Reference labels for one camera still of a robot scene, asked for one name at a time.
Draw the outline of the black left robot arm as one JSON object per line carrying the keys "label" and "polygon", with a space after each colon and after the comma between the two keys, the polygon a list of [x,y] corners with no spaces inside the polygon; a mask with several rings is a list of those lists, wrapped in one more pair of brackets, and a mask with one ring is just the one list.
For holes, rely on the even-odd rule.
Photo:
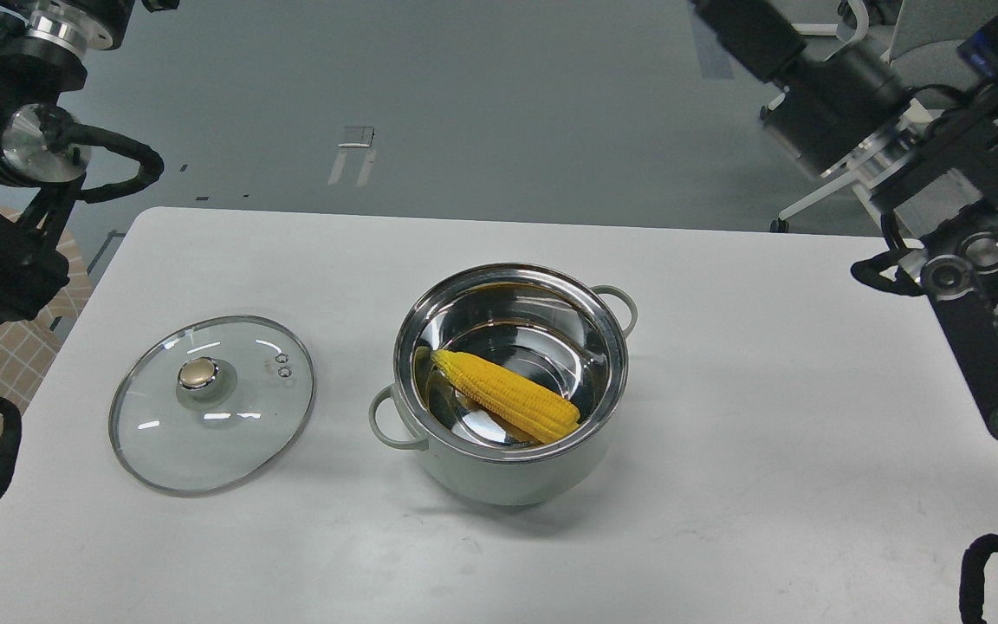
{"label": "black left robot arm", "polygon": [[0,325],[32,321],[68,284],[58,250],[76,203],[154,185],[164,161],[59,104],[84,87],[84,55],[126,39],[133,1],[0,1]]}

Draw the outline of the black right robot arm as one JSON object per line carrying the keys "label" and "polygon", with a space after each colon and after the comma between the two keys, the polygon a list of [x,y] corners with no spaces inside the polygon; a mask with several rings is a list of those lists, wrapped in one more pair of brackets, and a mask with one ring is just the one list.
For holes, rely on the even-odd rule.
{"label": "black right robot arm", "polygon": [[852,266],[879,291],[925,296],[998,441],[998,1],[961,17],[966,88],[906,86],[865,41],[827,58],[768,1],[697,1],[717,43],[780,94],[761,125],[807,172],[847,172],[879,210],[886,252]]}

